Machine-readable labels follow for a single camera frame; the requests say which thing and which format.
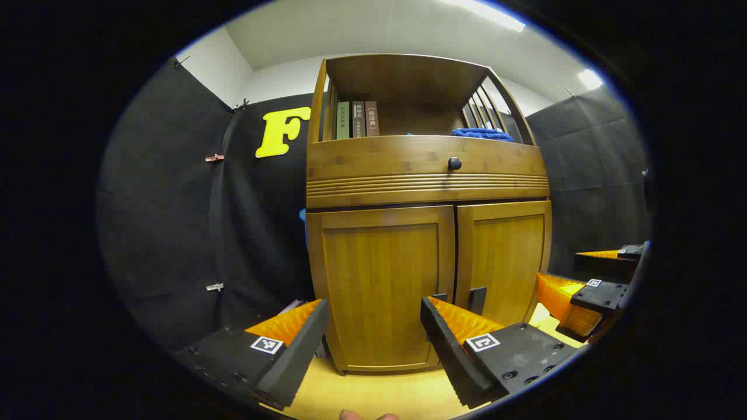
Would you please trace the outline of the wooden shoe cabinet door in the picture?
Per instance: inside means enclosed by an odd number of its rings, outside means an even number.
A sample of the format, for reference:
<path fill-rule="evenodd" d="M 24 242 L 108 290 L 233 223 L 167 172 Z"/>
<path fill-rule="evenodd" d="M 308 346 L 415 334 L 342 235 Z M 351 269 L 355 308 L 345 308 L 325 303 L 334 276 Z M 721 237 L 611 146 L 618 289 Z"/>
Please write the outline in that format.
<path fill-rule="evenodd" d="M 549 267 L 550 200 L 460 205 L 453 302 L 467 308 L 470 291 L 486 288 L 482 315 L 504 326 L 530 321 L 535 279 Z"/>
<path fill-rule="evenodd" d="M 421 301 L 453 295 L 454 208 L 315 212 L 306 228 L 315 296 L 329 305 L 325 337 L 340 374 L 437 366 Z"/>

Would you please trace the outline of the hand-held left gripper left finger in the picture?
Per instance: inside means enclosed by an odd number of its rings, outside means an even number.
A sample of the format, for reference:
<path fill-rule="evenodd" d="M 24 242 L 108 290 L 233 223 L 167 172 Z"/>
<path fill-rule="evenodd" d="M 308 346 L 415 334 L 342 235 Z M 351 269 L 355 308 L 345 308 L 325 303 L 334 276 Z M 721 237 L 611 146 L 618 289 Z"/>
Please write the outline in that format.
<path fill-rule="evenodd" d="M 246 329 L 224 327 L 176 351 L 175 358 L 243 403 L 290 407 L 329 320 L 317 299 Z"/>

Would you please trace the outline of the black backdrop cloth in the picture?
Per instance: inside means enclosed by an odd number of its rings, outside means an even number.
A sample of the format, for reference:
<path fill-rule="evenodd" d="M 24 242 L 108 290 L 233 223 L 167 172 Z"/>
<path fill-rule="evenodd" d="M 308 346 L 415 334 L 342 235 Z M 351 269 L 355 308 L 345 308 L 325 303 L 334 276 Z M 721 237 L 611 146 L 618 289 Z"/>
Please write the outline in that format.
<path fill-rule="evenodd" d="M 97 191 L 102 253 L 125 307 L 168 351 L 312 298 L 299 218 L 307 123 L 286 154 L 254 157 L 263 115 L 309 106 L 312 90 L 250 93 L 248 109 L 230 113 L 166 64 L 117 123 Z M 549 165 L 551 272 L 571 275 L 578 252 L 651 238 L 645 147 L 616 97 L 600 87 L 526 119 Z M 214 154 L 225 160 L 205 161 Z"/>

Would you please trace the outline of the long ceiling light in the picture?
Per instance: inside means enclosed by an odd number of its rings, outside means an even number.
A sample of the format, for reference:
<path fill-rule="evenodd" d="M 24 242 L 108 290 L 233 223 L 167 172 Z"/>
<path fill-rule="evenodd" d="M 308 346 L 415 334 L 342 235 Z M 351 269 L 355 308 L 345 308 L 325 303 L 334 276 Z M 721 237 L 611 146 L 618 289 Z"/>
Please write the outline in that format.
<path fill-rule="evenodd" d="M 510 14 L 504 13 L 488 2 L 483 2 L 483 0 L 438 0 L 438 2 L 445 3 L 451 7 L 461 8 L 496 26 L 501 26 L 517 33 L 522 32 L 526 27 L 526 24 L 522 21 Z"/>

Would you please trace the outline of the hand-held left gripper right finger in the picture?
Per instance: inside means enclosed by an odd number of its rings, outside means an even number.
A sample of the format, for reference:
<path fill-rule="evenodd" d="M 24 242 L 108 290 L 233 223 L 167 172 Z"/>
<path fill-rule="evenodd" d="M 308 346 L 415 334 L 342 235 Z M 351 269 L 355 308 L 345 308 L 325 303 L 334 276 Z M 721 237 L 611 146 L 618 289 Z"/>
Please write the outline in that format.
<path fill-rule="evenodd" d="M 527 323 L 502 326 L 435 297 L 421 323 L 461 404 L 475 408 L 520 393 L 579 351 Z"/>

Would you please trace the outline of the wooden double-door shoe cabinet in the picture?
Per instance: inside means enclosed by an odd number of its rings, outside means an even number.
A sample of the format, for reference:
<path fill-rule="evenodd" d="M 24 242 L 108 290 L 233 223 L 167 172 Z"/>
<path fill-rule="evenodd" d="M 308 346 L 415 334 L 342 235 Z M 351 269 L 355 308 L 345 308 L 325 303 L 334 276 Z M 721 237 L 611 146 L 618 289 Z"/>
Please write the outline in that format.
<path fill-rule="evenodd" d="M 312 114 L 310 144 L 335 141 L 336 108 L 339 102 L 376 101 L 381 136 L 435 135 L 453 136 L 453 130 L 484 128 L 502 130 L 516 144 L 538 147 L 530 125 L 518 102 L 494 71 L 483 65 L 427 55 L 353 55 L 324 59 L 317 77 Z M 459 201 L 356 206 L 348 208 L 308 208 L 315 212 L 346 212 L 375 208 L 435 207 L 437 205 L 480 205 L 487 203 L 550 200 Z M 458 237 L 456 229 L 456 267 Z M 445 299 L 454 304 L 453 295 Z M 469 304 L 484 306 L 486 288 L 472 289 Z"/>

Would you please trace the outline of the blue cloth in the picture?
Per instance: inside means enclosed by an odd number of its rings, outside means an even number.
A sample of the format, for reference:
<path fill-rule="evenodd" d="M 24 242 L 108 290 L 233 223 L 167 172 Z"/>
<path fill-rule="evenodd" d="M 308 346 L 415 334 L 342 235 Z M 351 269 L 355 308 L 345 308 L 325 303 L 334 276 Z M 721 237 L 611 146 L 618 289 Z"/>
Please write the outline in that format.
<path fill-rule="evenodd" d="M 456 137 L 482 138 L 493 141 L 514 142 L 514 138 L 499 129 L 461 128 L 452 131 Z"/>

